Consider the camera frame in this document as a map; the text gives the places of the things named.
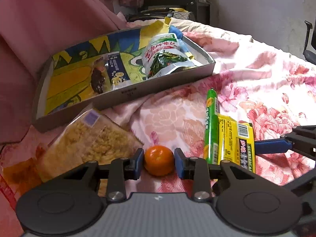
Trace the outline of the orange mandarin fruit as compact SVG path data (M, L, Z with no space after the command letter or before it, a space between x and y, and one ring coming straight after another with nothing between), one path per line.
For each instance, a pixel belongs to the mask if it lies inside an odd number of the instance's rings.
M156 177L166 176L175 169L174 153L165 146L152 146L145 152L145 169Z

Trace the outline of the green sausage stick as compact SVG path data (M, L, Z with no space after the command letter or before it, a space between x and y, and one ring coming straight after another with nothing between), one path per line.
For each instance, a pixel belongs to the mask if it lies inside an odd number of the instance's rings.
M218 163L218 142L219 142L219 106L217 92L212 88L207 92L206 97L206 128L204 159L208 164Z

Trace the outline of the yellow snack packet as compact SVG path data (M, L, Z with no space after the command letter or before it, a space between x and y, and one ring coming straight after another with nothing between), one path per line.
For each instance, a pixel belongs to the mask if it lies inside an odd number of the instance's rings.
M252 124L237 122L219 115L218 160L231 161L251 172L256 172L256 156Z

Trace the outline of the clear bag of noodles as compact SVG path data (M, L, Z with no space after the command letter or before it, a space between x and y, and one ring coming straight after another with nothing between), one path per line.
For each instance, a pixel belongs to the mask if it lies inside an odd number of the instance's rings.
M75 118L40 155L36 169L46 182L88 161L105 165L117 158L130 158L141 147L143 143L133 133L89 109Z

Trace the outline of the floral pink bedspread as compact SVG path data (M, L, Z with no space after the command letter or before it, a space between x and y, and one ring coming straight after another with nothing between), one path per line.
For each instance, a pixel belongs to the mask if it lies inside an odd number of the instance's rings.
M290 133L293 126L315 125L315 66L252 36L220 28L172 20L186 36L210 52L214 74L197 82L103 110L102 113L147 146L160 144L182 148L188 156L202 157L204 148L206 93L214 88L220 113L253 125L256 140L274 139ZM1 177L1 236L21 236L14 205L26 187L40 183L35 173L36 152L44 152L63 130L46 133L31 126L18 143L1 152L1 173L21 165L17 183ZM278 185L285 185L315 167L315 161L293 151L256 157L256 173ZM130 192L191 192L190 181L176 174L153 178L146 170L138 181L127 181Z

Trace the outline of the blue dark snack packet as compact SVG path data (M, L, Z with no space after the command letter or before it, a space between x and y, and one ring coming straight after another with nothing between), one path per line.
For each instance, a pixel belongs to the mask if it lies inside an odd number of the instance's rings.
M90 79L95 93L102 94L131 84L119 52L104 54L95 61Z

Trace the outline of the colourful cardboard tray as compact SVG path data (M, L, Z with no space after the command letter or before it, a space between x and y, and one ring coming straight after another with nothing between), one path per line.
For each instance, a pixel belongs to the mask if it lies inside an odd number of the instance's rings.
M76 44L45 63L33 126L45 132L70 122L88 105L99 110L194 82L215 60L170 18Z

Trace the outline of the green white snack pouch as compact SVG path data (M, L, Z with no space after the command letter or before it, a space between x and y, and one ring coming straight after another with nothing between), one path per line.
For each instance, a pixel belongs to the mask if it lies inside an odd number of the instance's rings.
M197 67L194 57L183 50L175 33L154 36L142 53L142 64L147 79L169 75Z

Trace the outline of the quilted brown bag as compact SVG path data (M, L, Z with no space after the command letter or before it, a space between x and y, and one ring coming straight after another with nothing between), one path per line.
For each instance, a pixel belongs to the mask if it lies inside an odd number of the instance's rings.
M126 19L128 22L135 22L137 20L164 19L165 17L191 21L196 20L193 12L187 11L183 8L170 7L143 10L137 14L126 16Z

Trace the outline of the pink draped curtain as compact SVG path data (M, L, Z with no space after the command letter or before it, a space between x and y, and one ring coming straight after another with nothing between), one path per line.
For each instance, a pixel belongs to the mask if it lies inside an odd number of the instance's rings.
M1 0L1 143L28 131L39 73L52 54L124 27L100 0Z

